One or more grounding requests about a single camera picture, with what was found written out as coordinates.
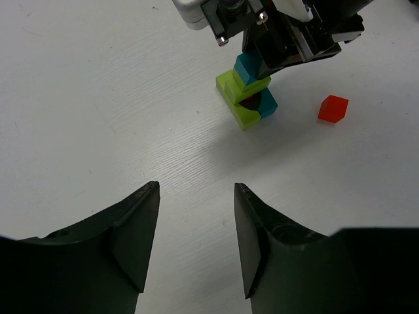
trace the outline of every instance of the wood grain texture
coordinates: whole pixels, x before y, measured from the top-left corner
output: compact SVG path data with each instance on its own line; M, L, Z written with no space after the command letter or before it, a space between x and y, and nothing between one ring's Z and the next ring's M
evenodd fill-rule
M2 1L0 232L45 236L158 180L137 312L250 314L235 182L321 233L419 225L418 15L375 1L337 57L274 75L279 109L243 132L215 89L239 37L219 48L166 0ZM336 126L316 118L329 94L350 100Z

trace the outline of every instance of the toy block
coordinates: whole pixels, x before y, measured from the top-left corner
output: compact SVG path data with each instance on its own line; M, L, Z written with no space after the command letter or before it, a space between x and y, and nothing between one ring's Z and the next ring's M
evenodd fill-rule
M236 119L238 125L242 130L244 130L258 123L258 121L261 119L261 115L257 111L248 110L239 104L235 105L231 102L230 98L225 92L227 82L230 80L234 80L232 78L232 70L219 75L217 77L217 89L224 98L225 103L233 114L233 117Z
M239 105L242 106L243 108L246 108L252 111L257 111L257 109L261 105L261 100L262 100L262 94L261 92L259 92L239 102Z
M257 109L261 118L265 118L273 114L276 109L278 108L278 104L276 103L274 96L270 93L268 88L265 88L261 91L261 103L259 108Z
M330 95L321 104L318 118L320 120L337 123L345 117L349 100Z
M252 88L254 88L256 85L260 84L260 83L270 83L271 78L270 77L266 77L263 80L256 80L255 82L249 84L249 85L245 85L242 78L240 77L240 75L237 73L236 69L233 69L233 79L236 82L237 86L239 87L239 89L242 92L246 92Z
M249 85L256 81L256 74L261 64L261 55L257 49L253 49L243 52L237 57L234 69L240 75L244 84Z
M233 79L232 76L233 71L231 72L231 78L226 81L225 84L225 92L227 96L230 98L230 101L233 105L237 105L239 102L249 98L250 96L264 90L268 87L271 78L266 77L263 80L258 80L252 84L252 86L244 91L241 91L240 87L237 85L236 81Z

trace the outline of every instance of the blue block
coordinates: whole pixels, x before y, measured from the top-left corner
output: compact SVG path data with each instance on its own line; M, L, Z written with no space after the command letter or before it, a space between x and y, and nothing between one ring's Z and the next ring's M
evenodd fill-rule
M275 112L275 110L278 108L278 104L276 103L274 96L272 96L268 88L262 90L261 95L261 104L257 110L261 115L261 118L265 118Z
M262 57L256 49L243 52L236 59L235 70L240 75L245 85L256 81L257 70L262 64Z

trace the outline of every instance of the screw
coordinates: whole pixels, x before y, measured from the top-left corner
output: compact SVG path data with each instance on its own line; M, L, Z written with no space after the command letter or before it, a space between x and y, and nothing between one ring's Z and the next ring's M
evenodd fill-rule
M217 38L217 44L222 47L228 44L228 39L224 38L223 36Z
M265 23L268 20L268 15L266 14L265 11L261 12L260 15L257 17L256 20L256 24L257 25L262 25L263 23Z

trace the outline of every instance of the cyan block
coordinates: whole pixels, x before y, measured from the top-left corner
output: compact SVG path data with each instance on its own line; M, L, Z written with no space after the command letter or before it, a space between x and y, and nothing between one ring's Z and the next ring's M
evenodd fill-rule
M256 81L256 74L261 64L261 55L257 49L253 49L248 52L243 52L237 57L234 69L242 78L243 83L249 85Z
M257 80L249 85L245 85L242 78L240 77L240 75L237 73L236 69L233 69L233 78L234 81L236 82L237 86L239 87L239 89L242 92L247 92L248 90L253 89L256 85L258 84L265 84L265 83L270 83L271 78L270 77L266 77L263 80Z
M265 88L263 91L261 91L261 104L257 109L261 115L261 118L265 118L273 114L277 108L278 104L276 103L274 96L272 96L270 93L270 90Z
M248 110L239 104L235 105L231 102L230 98L225 92L225 88L228 81L232 80L234 82L232 72L233 70L230 70L217 77L217 89L224 98L225 103L236 119L238 125L242 130L244 130L258 123L261 119L261 115L257 111Z

